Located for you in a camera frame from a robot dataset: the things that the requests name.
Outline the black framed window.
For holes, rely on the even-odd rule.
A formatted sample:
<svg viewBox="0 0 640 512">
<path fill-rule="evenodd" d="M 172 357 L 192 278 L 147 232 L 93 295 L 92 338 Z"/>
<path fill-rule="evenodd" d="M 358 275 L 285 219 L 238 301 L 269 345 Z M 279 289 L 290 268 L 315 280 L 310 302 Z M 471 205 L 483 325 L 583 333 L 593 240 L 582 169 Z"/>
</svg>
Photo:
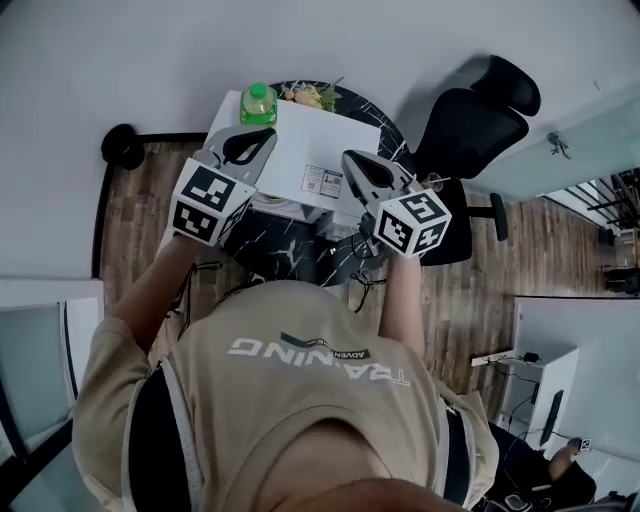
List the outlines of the black framed window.
<svg viewBox="0 0 640 512">
<path fill-rule="evenodd" d="M 0 512 L 101 512 L 74 460 L 93 299 L 0 309 Z"/>
</svg>

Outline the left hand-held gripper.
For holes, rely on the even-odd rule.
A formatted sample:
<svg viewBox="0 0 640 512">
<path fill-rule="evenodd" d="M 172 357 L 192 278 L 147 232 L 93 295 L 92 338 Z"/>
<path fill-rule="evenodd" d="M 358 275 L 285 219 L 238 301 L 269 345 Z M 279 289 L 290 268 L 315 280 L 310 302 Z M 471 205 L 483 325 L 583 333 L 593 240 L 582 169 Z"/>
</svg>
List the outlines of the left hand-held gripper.
<svg viewBox="0 0 640 512">
<path fill-rule="evenodd" d="M 214 246 L 240 221 L 277 142 L 274 129 L 237 125 L 188 158 L 174 187 L 168 229 Z"/>
</svg>

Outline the person's right forearm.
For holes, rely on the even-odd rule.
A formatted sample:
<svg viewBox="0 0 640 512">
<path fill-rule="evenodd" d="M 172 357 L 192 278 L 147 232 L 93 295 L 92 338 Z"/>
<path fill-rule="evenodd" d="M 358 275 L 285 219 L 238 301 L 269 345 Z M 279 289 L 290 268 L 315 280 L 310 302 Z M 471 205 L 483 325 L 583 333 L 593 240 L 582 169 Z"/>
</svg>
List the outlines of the person's right forearm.
<svg viewBox="0 0 640 512">
<path fill-rule="evenodd" d="M 424 359 L 422 269 L 418 258 L 390 258 L 378 335 L 405 345 Z"/>
</svg>

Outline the green drink bottle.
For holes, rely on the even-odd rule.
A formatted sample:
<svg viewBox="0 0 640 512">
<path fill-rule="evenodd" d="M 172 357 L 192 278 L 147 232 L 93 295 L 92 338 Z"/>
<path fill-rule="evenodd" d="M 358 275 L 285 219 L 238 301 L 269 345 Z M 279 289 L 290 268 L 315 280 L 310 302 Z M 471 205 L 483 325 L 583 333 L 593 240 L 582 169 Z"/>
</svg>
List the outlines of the green drink bottle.
<svg viewBox="0 0 640 512">
<path fill-rule="evenodd" d="M 274 126 L 277 122 L 277 92 L 256 82 L 241 93 L 240 122 L 247 125 Z"/>
</svg>

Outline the person's left forearm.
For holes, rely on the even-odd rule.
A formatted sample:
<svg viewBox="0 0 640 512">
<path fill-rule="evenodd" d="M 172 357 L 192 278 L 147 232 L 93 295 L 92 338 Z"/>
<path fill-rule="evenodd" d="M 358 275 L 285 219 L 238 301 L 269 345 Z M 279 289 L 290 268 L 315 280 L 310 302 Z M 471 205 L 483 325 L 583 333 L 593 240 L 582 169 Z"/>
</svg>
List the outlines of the person's left forearm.
<svg viewBox="0 0 640 512">
<path fill-rule="evenodd" d="M 112 308 L 111 316 L 127 325 L 145 355 L 189 270 L 205 249 L 209 246 L 183 235 L 174 236 Z"/>
</svg>

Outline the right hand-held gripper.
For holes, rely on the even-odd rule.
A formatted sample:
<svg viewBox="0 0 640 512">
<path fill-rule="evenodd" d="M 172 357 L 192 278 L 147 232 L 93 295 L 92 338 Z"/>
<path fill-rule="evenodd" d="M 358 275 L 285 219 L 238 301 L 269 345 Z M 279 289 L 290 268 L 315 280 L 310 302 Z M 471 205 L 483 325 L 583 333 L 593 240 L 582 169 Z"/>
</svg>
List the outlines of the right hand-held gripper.
<svg viewBox="0 0 640 512">
<path fill-rule="evenodd" d="M 378 200 L 388 185 L 408 185 L 411 177 L 399 164 L 377 154 L 350 150 L 341 157 L 349 187 L 362 205 Z M 452 214 L 432 189 L 413 180 L 386 200 L 367 207 L 375 219 L 373 236 L 405 258 L 437 248 Z"/>
</svg>

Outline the frosted glass door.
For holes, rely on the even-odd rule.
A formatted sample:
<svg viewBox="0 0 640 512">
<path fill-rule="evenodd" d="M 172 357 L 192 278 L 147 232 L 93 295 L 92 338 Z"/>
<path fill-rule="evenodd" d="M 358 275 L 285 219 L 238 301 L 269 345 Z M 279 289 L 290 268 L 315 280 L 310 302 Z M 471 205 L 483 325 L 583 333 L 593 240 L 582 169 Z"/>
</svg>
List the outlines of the frosted glass door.
<svg viewBox="0 0 640 512">
<path fill-rule="evenodd" d="M 572 159 L 552 155 L 549 132 L 569 144 Z M 531 132 L 465 182 L 473 193 L 497 193 L 524 201 L 549 192 L 640 167 L 640 81 L 607 94 L 557 121 Z"/>
</svg>

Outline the white microwave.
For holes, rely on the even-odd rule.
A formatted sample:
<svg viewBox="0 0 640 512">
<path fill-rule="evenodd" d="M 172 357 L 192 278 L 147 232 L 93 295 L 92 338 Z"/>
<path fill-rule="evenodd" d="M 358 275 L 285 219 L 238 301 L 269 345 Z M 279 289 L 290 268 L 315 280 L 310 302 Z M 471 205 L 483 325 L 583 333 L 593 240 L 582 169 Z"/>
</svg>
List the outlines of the white microwave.
<svg viewBox="0 0 640 512">
<path fill-rule="evenodd" d="M 279 100 L 277 142 L 255 188 L 252 208 L 310 225 L 328 239 L 358 230 L 365 208 L 342 168 L 347 150 L 375 154 L 381 130 L 335 113 Z"/>
</svg>

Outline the beige printed t-shirt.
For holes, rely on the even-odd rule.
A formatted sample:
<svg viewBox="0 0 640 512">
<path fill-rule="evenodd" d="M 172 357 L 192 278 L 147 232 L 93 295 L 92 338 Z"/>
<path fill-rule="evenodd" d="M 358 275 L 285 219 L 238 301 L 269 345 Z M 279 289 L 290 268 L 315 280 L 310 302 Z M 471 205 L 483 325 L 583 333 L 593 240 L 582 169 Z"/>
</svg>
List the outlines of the beige printed t-shirt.
<svg viewBox="0 0 640 512">
<path fill-rule="evenodd" d="M 467 503 L 494 482 L 499 451 L 477 394 L 452 392 L 409 348 L 379 337 L 324 289 L 277 281 L 225 299 L 158 367 L 123 321 L 99 325 L 73 450 L 87 487 L 112 512 L 134 508 L 133 409 L 156 377 L 168 388 L 189 510 L 250 512 L 279 454 L 323 420 L 358 431 L 393 477 L 442 492 L 446 417 L 458 412 L 470 456 Z"/>
</svg>

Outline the white desk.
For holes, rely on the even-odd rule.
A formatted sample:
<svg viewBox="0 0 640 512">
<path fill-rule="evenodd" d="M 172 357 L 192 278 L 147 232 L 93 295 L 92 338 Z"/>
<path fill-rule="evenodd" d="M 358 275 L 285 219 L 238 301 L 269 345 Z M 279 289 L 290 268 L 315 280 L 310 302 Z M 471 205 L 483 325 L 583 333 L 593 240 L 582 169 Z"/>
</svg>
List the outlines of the white desk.
<svg viewBox="0 0 640 512">
<path fill-rule="evenodd" d="M 518 297 L 517 344 L 577 349 L 558 431 L 640 460 L 640 299 Z"/>
</svg>

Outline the black round bin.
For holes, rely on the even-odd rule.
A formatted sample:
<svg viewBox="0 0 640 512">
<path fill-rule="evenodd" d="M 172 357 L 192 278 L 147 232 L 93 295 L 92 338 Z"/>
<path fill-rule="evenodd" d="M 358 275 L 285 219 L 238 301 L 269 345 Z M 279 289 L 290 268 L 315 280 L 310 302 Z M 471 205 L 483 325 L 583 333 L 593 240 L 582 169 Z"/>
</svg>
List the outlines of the black round bin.
<svg viewBox="0 0 640 512">
<path fill-rule="evenodd" d="M 145 148 L 132 125 L 119 124 L 105 135 L 101 155 L 107 164 L 134 170 L 143 163 Z"/>
</svg>

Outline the black mesh office chair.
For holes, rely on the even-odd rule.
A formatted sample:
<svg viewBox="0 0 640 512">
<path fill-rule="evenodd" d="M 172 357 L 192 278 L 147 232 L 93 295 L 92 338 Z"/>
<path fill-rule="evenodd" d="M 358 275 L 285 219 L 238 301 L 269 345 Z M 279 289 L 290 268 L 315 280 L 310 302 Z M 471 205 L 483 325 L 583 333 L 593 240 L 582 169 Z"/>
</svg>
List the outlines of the black mesh office chair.
<svg viewBox="0 0 640 512">
<path fill-rule="evenodd" d="M 502 197 L 489 195 L 488 206 L 467 204 L 462 182 L 477 177 L 504 151 L 529 132 L 526 117 L 538 114 L 541 94 L 525 71 L 497 56 L 479 56 L 461 70 L 474 82 L 443 90 L 432 103 L 426 127 L 415 151 L 405 151 L 399 162 L 420 182 L 436 174 L 442 181 L 438 197 L 452 214 L 439 247 L 420 259 L 424 267 L 464 262 L 471 258 L 471 220 L 492 220 L 496 238 L 508 238 L 509 228 Z"/>
</svg>

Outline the black marble round table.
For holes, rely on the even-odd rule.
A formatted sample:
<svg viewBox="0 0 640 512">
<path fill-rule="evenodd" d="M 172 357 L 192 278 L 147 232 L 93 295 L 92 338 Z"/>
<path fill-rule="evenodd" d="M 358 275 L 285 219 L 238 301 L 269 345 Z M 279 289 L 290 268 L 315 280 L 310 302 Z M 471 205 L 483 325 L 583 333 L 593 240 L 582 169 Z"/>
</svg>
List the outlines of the black marble round table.
<svg viewBox="0 0 640 512">
<path fill-rule="evenodd" d="M 396 125 L 364 96 L 338 85 L 336 113 L 381 130 L 378 154 L 411 168 L 409 149 Z M 373 255 L 361 234 L 328 241 L 309 224 L 251 209 L 233 229 L 225 251 L 246 270 L 274 280 L 297 280 L 330 287 L 351 280 L 362 270 L 376 271 L 389 250 Z"/>
</svg>

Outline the black computer monitor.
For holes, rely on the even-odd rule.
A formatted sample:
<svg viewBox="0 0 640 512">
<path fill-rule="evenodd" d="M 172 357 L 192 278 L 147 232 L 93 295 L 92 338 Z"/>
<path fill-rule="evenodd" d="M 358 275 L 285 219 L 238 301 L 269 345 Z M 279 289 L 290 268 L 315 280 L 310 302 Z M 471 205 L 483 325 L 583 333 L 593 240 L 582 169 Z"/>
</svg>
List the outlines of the black computer monitor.
<svg viewBox="0 0 640 512">
<path fill-rule="evenodd" d="M 551 408 L 541 433 L 541 437 L 539 441 L 540 446 L 544 446 L 549 441 L 551 435 L 553 434 L 553 430 L 559 414 L 560 406 L 562 404 L 563 395 L 564 395 L 564 391 L 559 390 L 556 392 L 556 394 L 553 397 Z"/>
</svg>

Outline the plate of food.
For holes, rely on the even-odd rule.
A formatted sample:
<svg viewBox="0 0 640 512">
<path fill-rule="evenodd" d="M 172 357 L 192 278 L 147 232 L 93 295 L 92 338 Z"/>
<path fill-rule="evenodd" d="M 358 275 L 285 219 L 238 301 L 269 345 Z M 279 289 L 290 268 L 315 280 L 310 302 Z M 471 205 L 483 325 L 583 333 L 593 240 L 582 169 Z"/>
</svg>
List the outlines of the plate of food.
<svg viewBox="0 0 640 512">
<path fill-rule="evenodd" d="M 342 78 L 334 83 L 324 85 L 319 82 L 311 83 L 299 80 L 289 84 L 283 83 L 280 85 L 279 98 L 334 113 L 336 102 L 342 98 L 342 95 L 337 91 L 337 84 L 341 80 Z"/>
</svg>

